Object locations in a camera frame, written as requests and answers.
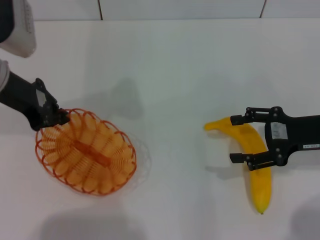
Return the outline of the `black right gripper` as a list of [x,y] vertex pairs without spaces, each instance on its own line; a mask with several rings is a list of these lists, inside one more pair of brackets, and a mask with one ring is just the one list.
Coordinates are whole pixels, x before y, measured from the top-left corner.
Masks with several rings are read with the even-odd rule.
[[272,166],[285,166],[291,154],[320,149],[320,116],[291,117],[281,107],[247,107],[244,115],[232,115],[233,126],[265,123],[268,151],[260,153],[230,153],[233,164],[246,163],[250,171]]

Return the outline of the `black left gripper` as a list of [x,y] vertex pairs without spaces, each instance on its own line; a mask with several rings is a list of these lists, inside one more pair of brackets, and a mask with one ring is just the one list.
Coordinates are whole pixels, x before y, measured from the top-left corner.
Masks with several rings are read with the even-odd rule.
[[57,100],[39,78],[31,83],[10,72],[4,89],[0,91],[0,102],[23,114],[34,131],[62,126],[70,121],[68,111],[59,108]]

